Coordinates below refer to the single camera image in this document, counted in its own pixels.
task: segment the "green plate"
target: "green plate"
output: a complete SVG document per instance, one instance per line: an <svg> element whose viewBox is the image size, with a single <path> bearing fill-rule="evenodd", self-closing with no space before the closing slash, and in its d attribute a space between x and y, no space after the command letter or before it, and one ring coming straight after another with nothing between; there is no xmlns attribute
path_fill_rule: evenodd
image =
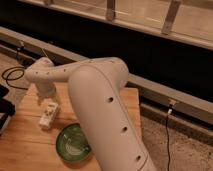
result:
<svg viewBox="0 0 213 171"><path fill-rule="evenodd" d="M84 160L91 148L78 123L65 127L57 137L56 151L64 161L75 163Z"/></svg>

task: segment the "black cable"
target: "black cable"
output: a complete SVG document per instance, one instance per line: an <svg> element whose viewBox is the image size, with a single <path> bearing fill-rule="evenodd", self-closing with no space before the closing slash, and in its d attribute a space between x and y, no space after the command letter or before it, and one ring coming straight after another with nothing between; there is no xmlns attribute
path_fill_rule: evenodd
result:
<svg viewBox="0 0 213 171"><path fill-rule="evenodd" d="M18 58L19 56L19 52L22 50L23 48L17 48L17 51L16 51L16 60L20 63L20 59ZM14 72L17 72L17 71L21 71L21 75L20 76L17 76L17 77L13 77L13 78L10 78L10 76L14 73ZM3 80L6 81L6 84L9 86L9 87L12 87L12 88L16 88L16 89L20 89L20 90L27 90L28 88L24 88L24 87L19 87L19 86L14 86L12 84L10 84L10 81L15 81L15 80L18 80L20 78L22 78L24 76L24 72L25 72L25 67L22 67L22 66L18 66L18 67L11 67L11 68L8 68L6 69L2 74L1 74L1 77Z"/></svg>
<svg viewBox="0 0 213 171"><path fill-rule="evenodd" d="M167 154L168 154L167 171L170 170L170 160L171 160L170 148L169 148L170 138L169 138L169 130L168 130L169 115L170 114L168 113L166 116L166 135L167 135Z"/></svg>

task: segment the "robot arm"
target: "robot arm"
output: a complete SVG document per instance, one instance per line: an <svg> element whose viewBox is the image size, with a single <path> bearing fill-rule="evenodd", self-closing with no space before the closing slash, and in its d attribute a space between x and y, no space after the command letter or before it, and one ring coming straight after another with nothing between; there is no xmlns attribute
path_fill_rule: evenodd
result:
<svg viewBox="0 0 213 171"><path fill-rule="evenodd" d="M73 109L102 170L156 170L119 97L128 79L122 60L99 58L54 67L42 58L26 70L26 78L43 98L56 93L53 82L68 82Z"/></svg>

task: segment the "screw hole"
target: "screw hole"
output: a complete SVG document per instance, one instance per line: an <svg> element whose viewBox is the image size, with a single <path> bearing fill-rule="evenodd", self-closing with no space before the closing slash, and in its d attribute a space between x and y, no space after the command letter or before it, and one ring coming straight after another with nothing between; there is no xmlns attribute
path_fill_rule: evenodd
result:
<svg viewBox="0 0 213 171"><path fill-rule="evenodd" d="M128 128L125 126L123 129L122 129L122 132L126 132L128 130Z"/></svg>
<svg viewBox="0 0 213 171"><path fill-rule="evenodd" d="M141 156L136 157L136 162L138 162L141 159Z"/></svg>
<svg viewBox="0 0 213 171"><path fill-rule="evenodd" d="M109 103L111 103L111 102L113 102L113 100L114 100L113 97L110 97L110 98L108 98L107 101L108 101Z"/></svg>

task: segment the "black object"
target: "black object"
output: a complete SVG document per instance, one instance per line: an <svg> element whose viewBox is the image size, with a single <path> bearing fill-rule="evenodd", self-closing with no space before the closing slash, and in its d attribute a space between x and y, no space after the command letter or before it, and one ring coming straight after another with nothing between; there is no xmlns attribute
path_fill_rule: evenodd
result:
<svg viewBox="0 0 213 171"><path fill-rule="evenodd" d="M8 100L0 99L0 113L13 116L15 113L15 106Z"/></svg>
<svg viewBox="0 0 213 171"><path fill-rule="evenodd" d="M0 85L0 99L7 95L9 92L8 88Z"/></svg>

